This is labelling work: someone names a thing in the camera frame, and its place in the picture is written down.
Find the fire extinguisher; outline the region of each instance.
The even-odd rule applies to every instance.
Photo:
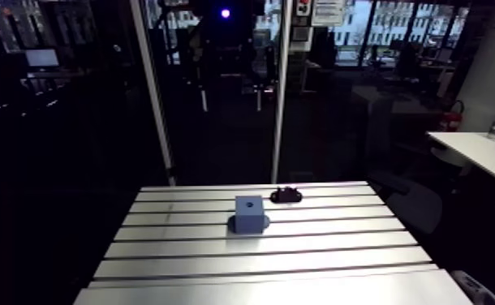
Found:
[[[459,112],[453,111],[452,108],[456,104],[459,104]],[[439,130],[440,131],[448,131],[448,132],[454,132],[457,131],[459,128],[459,124],[462,123],[463,119],[463,111],[465,110],[465,105],[463,104],[462,101],[457,100],[452,107],[450,107],[449,112],[445,112],[442,115],[442,119],[439,122]]]

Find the blue cube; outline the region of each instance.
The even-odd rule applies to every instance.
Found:
[[[265,210],[261,196],[236,196],[235,233],[263,233]]]

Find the computer screen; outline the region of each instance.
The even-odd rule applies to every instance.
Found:
[[[452,55],[452,49],[442,48],[437,55],[436,60],[438,62],[448,62],[450,59],[450,55]]]
[[[54,49],[27,49],[26,59],[30,67],[60,66]]]

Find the blue light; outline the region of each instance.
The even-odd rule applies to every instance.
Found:
[[[223,17],[224,19],[229,19],[230,11],[228,9],[221,10],[221,17]]]

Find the sign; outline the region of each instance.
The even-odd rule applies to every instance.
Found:
[[[345,0],[314,0],[312,26],[341,26]]]

